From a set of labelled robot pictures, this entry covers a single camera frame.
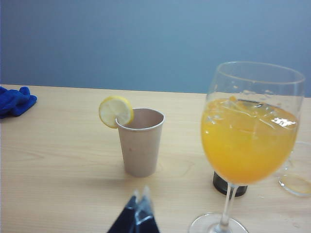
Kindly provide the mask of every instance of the cup rim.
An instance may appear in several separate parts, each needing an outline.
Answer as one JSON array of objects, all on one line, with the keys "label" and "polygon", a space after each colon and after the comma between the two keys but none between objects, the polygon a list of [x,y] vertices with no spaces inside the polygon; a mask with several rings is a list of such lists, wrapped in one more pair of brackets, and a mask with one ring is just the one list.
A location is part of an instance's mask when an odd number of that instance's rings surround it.
[{"label": "cup rim", "polygon": [[231,74],[227,74],[225,72],[223,72],[221,70],[221,68],[223,66],[226,66],[226,65],[230,65],[230,64],[256,64],[256,65],[265,65],[265,66],[268,66],[268,67],[277,67],[277,68],[281,68],[281,69],[286,69],[286,70],[289,70],[290,72],[293,72],[293,73],[296,73],[298,74],[300,77],[299,77],[299,80],[296,80],[296,81],[291,81],[291,82],[272,82],[272,81],[260,81],[260,80],[257,80],[255,82],[257,83],[267,83],[267,84],[294,84],[294,83],[303,83],[305,80],[306,80],[306,77],[299,71],[295,70],[295,69],[292,69],[292,68],[288,68],[288,67],[284,67],[284,66],[280,66],[280,65],[275,65],[275,64],[271,64],[271,63],[264,63],[264,62],[251,62],[251,61],[232,61],[232,62],[224,62],[224,63],[221,63],[217,66],[216,68],[216,71],[225,75],[225,76],[228,76],[230,78],[233,78],[233,79],[238,79],[238,80],[244,80],[244,81],[250,81],[250,82],[253,82],[254,80],[251,80],[251,79],[248,79],[248,78],[242,78],[242,77],[238,77],[238,76],[235,76],[235,75],[231,75]]},{"label": "cup rim", "polygon": [[115,121],[116,121],[116,124],[118,125],[118,127],[122,128],[122,129],[125,129],[125,130],[128,130],[128,131],[141,132],[141,131],[148,131],[148,130],[154,129],[154,128],[162,125],[164,123],[164,121],[165,121],[165,115],[162,112],[160,112],[160,111],[158,111],[156,109],[144,108],[144,107],[133,108],[133,110],[135,110],[135,109],[148,109],[148,110],[152,110],[154,112],[157,112],[157,113],[161,114],[163,116],[163,119],[160,121],[160,123],[158,123],[156,125],[153,125],[151,127],[135,129],[135,128],[129,128],[129,127],[121,125],[120,123],[118,123],[118,119],[116,118]]}]

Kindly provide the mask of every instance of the black object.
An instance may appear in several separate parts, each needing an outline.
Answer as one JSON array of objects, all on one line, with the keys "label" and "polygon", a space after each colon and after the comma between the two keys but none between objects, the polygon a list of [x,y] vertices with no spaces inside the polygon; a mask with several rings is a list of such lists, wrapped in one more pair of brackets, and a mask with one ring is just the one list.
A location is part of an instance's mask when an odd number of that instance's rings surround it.
[{"label": "black object", "polygon": [[[228,183],[214,172],[213,184],[215,188],[222,194],[227,194]],[[239,186],[235,194],[236,197],[242,196],[247,190],[247,186]]]},{"label": "black object", "polygon": [[136,196],[132,196],[107,233],[135,233]]},{"label": "black object", "polygon": [[160,233],[151,206],[147,195],[139,203],[133,195],[107,233]]}]

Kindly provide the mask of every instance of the drinking glass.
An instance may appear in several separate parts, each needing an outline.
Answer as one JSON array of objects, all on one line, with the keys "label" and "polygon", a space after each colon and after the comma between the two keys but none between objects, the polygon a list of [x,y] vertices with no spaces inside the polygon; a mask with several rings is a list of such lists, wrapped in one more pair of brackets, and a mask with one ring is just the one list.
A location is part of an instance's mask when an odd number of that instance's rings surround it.
[{"label": "drinking glass", "polygon": [[207,92],[201,139],[210,164],[228,182],[222,214],[207,213],[190,233],[245,233],[229,217],[238,186],[275,172],[295,144],[304,76],[290,68],[255,62],[220,64]]},{"label": "drinking glass", "polygon": [[279,184],[296,196],[311,197],[310,151],[310,143],[296,142],[285,166],[278,171]]}]

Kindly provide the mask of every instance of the table surface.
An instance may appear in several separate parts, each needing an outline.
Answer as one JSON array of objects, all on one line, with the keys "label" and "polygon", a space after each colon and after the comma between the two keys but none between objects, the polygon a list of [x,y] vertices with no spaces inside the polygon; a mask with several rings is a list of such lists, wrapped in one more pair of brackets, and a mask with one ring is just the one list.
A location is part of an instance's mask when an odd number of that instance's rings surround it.
[{"label": "table surface", "polygon": [[[200,141],[204,94],[29,88],[37,103],[1,120],[2,233],[104,233],[145,185],[163,233],[186,233],[197,216],[223,210],[225,196],[212,185]],[[165,113],[153,175],[124,172],[118,130],[98,117],[100,102],[110,95]],[[311,142],[310,115],[311,99],[305,98],[298,141]],[[272,175],[236,198],[231,216],[251,233],[309,232],[311,198],[286,192]]]}]

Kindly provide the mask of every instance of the orange juice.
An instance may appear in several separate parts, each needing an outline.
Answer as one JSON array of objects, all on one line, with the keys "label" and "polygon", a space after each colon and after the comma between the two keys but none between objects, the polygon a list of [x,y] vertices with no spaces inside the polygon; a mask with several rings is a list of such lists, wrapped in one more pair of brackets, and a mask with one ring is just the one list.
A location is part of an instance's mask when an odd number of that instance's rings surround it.
[{"label": "orange juice", "polygon": [[245,185],[273,173],[290,154],[298,120],[265,103],[230,99],[208,102],[202,115],[205,154],[226,181]]}]

